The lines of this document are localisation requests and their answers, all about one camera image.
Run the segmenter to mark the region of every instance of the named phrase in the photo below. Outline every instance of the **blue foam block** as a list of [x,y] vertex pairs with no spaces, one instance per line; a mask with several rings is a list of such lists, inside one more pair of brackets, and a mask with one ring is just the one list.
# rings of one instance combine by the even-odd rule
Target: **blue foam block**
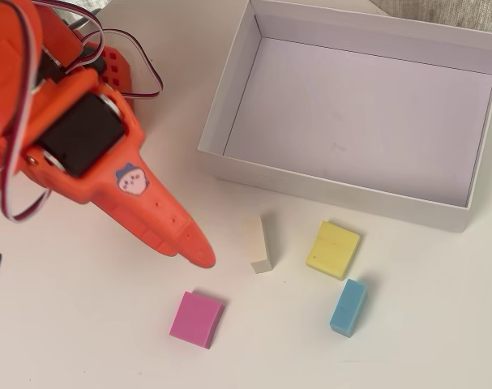
[[346,280],[340,299],[330,318],[332,330],[348,338],[352,336],[365,299],[366,286],[361,282]]

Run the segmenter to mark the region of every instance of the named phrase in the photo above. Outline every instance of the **screw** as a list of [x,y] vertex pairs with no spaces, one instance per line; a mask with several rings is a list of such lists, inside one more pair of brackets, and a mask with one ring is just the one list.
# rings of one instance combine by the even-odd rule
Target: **screw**
[[26,156],[26,161],[31,165],[38,165],[38,162],[32,156]]

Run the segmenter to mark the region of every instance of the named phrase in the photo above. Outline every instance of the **gray fabric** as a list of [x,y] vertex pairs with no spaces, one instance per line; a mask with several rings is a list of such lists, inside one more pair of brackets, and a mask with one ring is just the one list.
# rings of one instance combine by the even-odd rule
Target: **gray fabric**
[[371,0],[391,16],[492,32],[492,0]]

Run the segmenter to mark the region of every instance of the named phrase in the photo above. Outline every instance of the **yellow foam block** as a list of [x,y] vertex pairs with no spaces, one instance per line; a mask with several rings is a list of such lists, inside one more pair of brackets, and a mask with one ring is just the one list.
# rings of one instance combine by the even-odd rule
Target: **yellow foam block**
[[338,280],[343,280],[359,243],[359,235],[322,221],[306,263]]

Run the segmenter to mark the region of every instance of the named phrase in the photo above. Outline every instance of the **pink foam block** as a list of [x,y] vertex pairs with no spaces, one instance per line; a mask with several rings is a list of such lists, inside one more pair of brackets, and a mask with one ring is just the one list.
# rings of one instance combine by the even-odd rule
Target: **pink foam block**
[[170,335],[210,348],[223,310],[224,304],[214,298],[184,292],[170,328]]

